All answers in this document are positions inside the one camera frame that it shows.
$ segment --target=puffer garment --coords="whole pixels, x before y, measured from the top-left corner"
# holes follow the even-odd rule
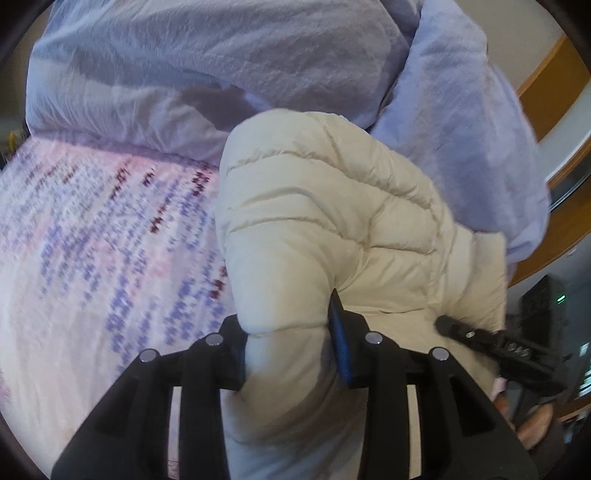
[[[417,167],[345,118],[275,110],[239,125],[222,158],[216,223],[249,334],[247,381],[222,397],[232,478],[357,478],[366,392],[336,373],[333,288],[372,330],[414,351],[445,346],[491,390],[494,363],[442,338],[434,321],[503,328],[504,238],[454,223]],[[412,401],[410,410],[412,478]]]

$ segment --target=white puffer jacket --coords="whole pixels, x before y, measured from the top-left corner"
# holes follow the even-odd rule
[[[490,391],[494,364],[439,336],[434,321],[503,328],[503,237],[454,223],[417,167],[345,118],[277,110],[238,126],[216,222],[249,334],[246,384],[223,396],[232,478],[357,478],[366,397],[335,370],[333,288],[372,330],[415,351],[447,347]],[[420,473],[414,415],[411,478]]]

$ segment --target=bed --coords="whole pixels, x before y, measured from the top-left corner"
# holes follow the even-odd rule
[[[531,128],[451,0],[230,7],[62,0],[34,47],[33,135],[0,174],[0,411],[47,475],[139,351],[187,348],[234,313],[217,167],[257,112],[347,117],[456,220],[503,232],[508,264],[544,234]]]

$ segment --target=silver screw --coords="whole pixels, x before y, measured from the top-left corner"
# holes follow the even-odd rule
[[[433,358],[435,358],[435,360],[439,360],[440,362],[444,362],[449,358],[449,352],[438,346],[437,348],[433,349]]]
[[[208,344],[209,346],[218,346],[221,345],[223,342],[223,336],[220,335],[219,333],[212,333],[211,335],[208,335],[207,338],[205,339],[205,343]]]
[[[151,362],[152,360],[156,360],[156,357],[158,356],[158,352],[156,350],[154,350],[153,348],[147,348],[146,350],[143,350],[140,354],[139,354],[139,359],[143,362],[143,363],[148,363]]]
[[[370,343],[371,345],[379,345],[384,340],[381,333],[378,332],[369,332],[365,334],[365,341]]]

